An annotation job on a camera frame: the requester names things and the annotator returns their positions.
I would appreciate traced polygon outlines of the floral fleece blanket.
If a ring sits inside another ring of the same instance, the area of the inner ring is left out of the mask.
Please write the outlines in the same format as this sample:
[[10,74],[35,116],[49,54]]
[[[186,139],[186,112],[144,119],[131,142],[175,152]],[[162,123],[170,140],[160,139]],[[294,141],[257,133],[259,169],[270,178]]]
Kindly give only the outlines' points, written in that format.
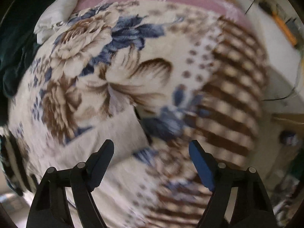
[[114,143],[92,195],[108,227],[195,227],[210,200],[189,156],[196,139],[240,169],[254,146],[267,55],[237,19],[150,0],[72,14],[31,57],[9,102],[13,171],[32,197],[53,166]]

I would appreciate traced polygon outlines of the white pillow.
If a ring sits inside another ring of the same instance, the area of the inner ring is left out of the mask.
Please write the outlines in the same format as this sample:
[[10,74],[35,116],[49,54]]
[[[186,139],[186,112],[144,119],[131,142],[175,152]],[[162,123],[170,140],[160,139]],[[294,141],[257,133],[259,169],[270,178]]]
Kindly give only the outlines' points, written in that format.
[[39,45],[58,31],[57,24],[67,21],[77,3],[78,0],[56,0],[41,14],[33,31]]

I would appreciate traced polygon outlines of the dark teal garment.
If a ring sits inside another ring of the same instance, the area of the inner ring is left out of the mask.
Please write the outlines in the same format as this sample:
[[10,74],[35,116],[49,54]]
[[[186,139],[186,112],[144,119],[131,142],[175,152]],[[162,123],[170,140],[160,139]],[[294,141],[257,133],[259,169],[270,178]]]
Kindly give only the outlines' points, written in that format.
[[55,0],[15,0],[1,24],[1,96],[12,98],[40,48],[35,25]]

